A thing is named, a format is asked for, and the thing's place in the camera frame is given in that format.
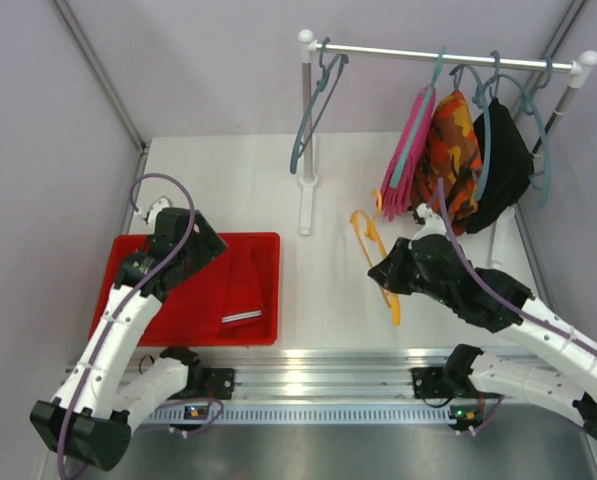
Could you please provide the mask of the orange plastic hanger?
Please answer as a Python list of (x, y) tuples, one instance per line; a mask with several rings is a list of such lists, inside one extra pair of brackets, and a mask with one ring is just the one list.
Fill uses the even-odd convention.
[[(356, 209), (349, 217), (349, 223), (369, 268), (375, 267), (387, 257), (387, 250), (378, 231), (378, 220), (383, 213), (382, 193), (379, 189), (374, 189), (371, 196), (375, 201), (372, 211), (367, 212), (363, 209)], [(399, 327), (402, 317), (398, 296), (381, 286), (378, 286), (378, 290), (390, 312), (392, 325)]]

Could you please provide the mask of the teal hanger of newspaper trousers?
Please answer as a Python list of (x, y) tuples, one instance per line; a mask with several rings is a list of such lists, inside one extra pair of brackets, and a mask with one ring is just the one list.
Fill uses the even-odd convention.
[(331, 101), (345, 67), (349, 64), (348, 55), (343, 53), (334, 53), (330, 61), (325, 63), (325, 55), (332, 52), (329, 48), (330, 42), (331, 39), (325, 37), (320, 42), (321, 46), (316, 48), (319, 54), (320, 77), (315, 85), (312, 85), (311, 79), (311, 52), (307, 48), (304, 49), (307, 62), (302, 64), (303, 113), (291, 150), (289, 170), (292, 174), (296, 174), (298, 161), (303, 159), (303, 178), (307, 182), (316, 179), (313, 153), (316, 129)]

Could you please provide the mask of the red trousers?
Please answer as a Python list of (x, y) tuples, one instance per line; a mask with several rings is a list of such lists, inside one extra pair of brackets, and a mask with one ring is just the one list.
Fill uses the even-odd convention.
[(249, 242), (230, 246), (176, 287), (140, 340), (142, 346), (214, 345), (235, 327), (230, 316), (262, 315), (264, 300)]

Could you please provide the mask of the teal hanger of pink trousers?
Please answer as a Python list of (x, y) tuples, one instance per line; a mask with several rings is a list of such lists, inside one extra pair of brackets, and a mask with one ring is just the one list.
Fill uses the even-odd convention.
[(394, 167), (393, 173), (389, 180), (389, 187), (396, 188), (400, 185), (405, 166), (407, 164), (409, 154), (412, 149), (412, 145), (418, 134), (422, 121), (425, 117), (427, 107), (430, 103), (431, 97), (435, 94), (435, 86), (437, 83), (438, 78), (441, 75), (443, 69), (443, 59), (446, 53), (447, 48), (442, 47), (438, 52), (437, 58), (434, 64), (434, 70), (432, 77), (426, 87), (424, 87), (421, 92), (423, 93), (422, 101), (418, 109), (415, 112), (415, 116), (409, 117), (409, 123), (405, 125), (404, 133), (406, 133), (405, 143), (404, 146), (396, 151), (397, 154), (397, 162)]

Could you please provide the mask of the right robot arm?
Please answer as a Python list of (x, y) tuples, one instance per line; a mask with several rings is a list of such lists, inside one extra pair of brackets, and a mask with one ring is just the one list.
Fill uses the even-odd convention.
[(398, 238), (368, 275), (390, 293), (439, 302), (467, 324), (526, 348), (551, 367), (527, 367), (459, 344), (443, 367), (453, 396), (515, 398), (568, 419), (597, 441), (597, 342), (527, 286), (500, 270), (473, 268), (439, 234)]

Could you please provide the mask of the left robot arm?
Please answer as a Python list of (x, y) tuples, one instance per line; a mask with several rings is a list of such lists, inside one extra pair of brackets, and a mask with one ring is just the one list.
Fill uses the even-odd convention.
[(127, 386), (121, 381), (151, 321), (170, 294), (210, 265), (227, 245), (202, 213), (166, 207), (145, 247), (121, 262), (93, 335), (64, 383), (38, 400), (30, 422), (45, 446), (102, 471), (114, 469), (147, 417), (176, 396), (203, 388), (199, 356), (168, 347), (149, 370)]

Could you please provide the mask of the pink trousers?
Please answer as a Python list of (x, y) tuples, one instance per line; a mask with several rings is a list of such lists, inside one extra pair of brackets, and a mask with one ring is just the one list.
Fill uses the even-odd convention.
[[(414, 101), (414, 104), (410, 111), (409, 117), (415, 116), (415, 112), (418, 109), (420, 102), (422, 101), (423, 93), (421, 92), (421, 90), (419, 91), (419, 93)], [(406, 138), (406, 133), (404, 133), (405, 126), (404, 126), (404, 129), (400, 136), (400, 139), (397, 143), (396, 149), (394, 150), (392, 158), (387, 166), (387, 170), (385, 172), (385, 175), (382, 180), (381, 187), (380, 187), (380, 191), (381, 191), (382, 197), (383, 197), (383, 215), (387, 221), (393, 221), (396, 217), (405, 213), (410, 206), (410, 194), (411, 194), (411, 190), (412, 190), (412, 186), (413, 186), (414, 173), (415, 173), (416, 167), (418, 165), (418, 162), (421, 159), (422, 154), (425, 149), (426, 138), (428, 135), (428, 131), (430, 129), (431, 120), (432, 120), (432, 116), (433, 116), (435, 100), (436, 100), (436, 93), (431, 97), (430, 103), (427, 107), (425, 117), (421, 124), (421, 128), (420, 128), (418, 134), (416, 135), (416, 138), (412, 145), (412, 149), (411, 149), (407, 164), (404, 169), (401, 183), (396, 188), (389, 187), (389, 180), (391, 178), (391, 175), (393, 173), (394, 167), (397, 162), (396, 151), (401, 149), (405, 143), (405, 138)]]

